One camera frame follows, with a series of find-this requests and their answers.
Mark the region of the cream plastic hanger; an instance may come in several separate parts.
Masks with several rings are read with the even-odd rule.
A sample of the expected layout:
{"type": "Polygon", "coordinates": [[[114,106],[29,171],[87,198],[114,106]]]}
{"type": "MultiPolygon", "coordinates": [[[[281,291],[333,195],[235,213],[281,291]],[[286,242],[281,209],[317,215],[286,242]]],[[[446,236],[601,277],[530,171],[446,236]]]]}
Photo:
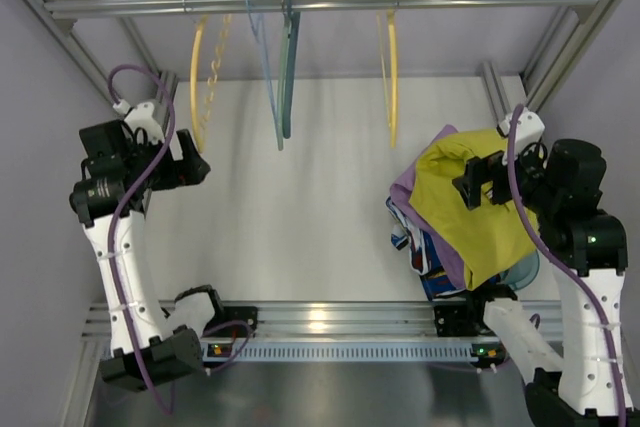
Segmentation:
{"type": "Polygon", "coordinates": [[[199,153],[205,151],[207,130],[213,113],[216,88],[220,79],[220,71],[233,20],[232,14],[223,14],[221,16],[213,54],[207,67],[207,75],[206,78],[203,78],[200,67],[209,17],[209,14],[204,14],[195,23],[189,63],[188,85],[191,131],[199,153]]]}

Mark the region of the yellow-green trousers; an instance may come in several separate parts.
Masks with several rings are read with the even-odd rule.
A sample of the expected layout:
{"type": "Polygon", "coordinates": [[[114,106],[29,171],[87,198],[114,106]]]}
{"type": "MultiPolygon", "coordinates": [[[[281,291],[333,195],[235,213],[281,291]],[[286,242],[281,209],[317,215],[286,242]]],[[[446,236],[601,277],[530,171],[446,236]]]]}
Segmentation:
{"type": "Polygon", "coordinates": [[[505,149],[506,140],[492,129],[458,132],[437,141],[418,163],[418,205],[426,207],[461,255],[469,290],[536,250],[512,201],[494,205],[482,200],[480,207],[468,210],[452,185],[467,161],[505,149]]]}

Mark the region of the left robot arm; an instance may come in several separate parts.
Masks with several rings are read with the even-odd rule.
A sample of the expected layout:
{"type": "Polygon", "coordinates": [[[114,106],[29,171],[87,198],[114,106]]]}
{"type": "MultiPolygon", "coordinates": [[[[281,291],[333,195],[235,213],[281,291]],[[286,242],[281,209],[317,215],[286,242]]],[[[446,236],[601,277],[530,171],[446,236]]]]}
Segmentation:
{"type": "Polygon", "coordinates": [[[98,262],[111,325],[102,380],[149,391],[239,355],[233,342],[257,326],[254,306],[226,307],[209,284],[178,294],[166,310],[155,292],[144,249],[149,191],[202,183],[210,171],[188,130],[178,131],[182,156],[143,127],[121,120],[79,132],[86,157],[69,196],[98,262]]]}

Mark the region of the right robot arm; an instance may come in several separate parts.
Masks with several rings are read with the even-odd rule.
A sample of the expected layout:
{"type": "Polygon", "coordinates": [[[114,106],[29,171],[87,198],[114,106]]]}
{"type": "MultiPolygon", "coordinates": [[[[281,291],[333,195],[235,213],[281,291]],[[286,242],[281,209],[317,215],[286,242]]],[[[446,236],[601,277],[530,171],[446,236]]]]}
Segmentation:
{"type": "Polygon", "coordinates": [[[619,219],[601,209],[606,162],[591,143],[528,141],[511,154],[491,132],[453,136],[421,161],[420,213],[472,273],[508,268],[530,253],[554,266],[562,347],[553,349],[516,295],[474,280],[473,318],[506,348],[537,426],[635,426],[621,349],[628,266],[619,219]]]}

